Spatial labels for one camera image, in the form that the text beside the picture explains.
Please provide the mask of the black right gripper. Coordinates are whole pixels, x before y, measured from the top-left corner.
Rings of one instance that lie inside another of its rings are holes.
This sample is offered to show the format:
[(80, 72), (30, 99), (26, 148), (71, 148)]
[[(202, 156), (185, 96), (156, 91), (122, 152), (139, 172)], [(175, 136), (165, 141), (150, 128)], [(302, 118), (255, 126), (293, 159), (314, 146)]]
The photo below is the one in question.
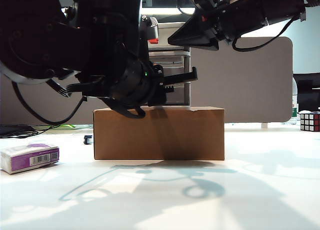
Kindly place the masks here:
[(219, 50), (219, 41), (232, 42), (241, 36), (236, 19), (240, 3), (241, 0), (218, 0), (216, 32), (208, 27), (209, 20), (205, 17), (203, 21), (203, 15), (196, 10), (182, 27), (168, 37), (167, 42), (174, 46)]

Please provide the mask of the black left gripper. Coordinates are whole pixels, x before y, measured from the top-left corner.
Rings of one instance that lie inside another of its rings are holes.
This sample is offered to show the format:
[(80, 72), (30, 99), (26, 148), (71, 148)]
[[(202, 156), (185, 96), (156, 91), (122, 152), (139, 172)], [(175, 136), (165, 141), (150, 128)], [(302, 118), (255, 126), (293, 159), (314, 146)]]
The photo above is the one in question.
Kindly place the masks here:
[(153, 62), (148, 62), (147, 77), (149, 81), (148, 106), (162, 106), (167, 101), (166, 93), (174, 92), (173, 85), (177, 83), (190, 82), (198, 79), (197, 68), (192, 67), (192, 71), (183, 74), (164, 76), (163, 67)]

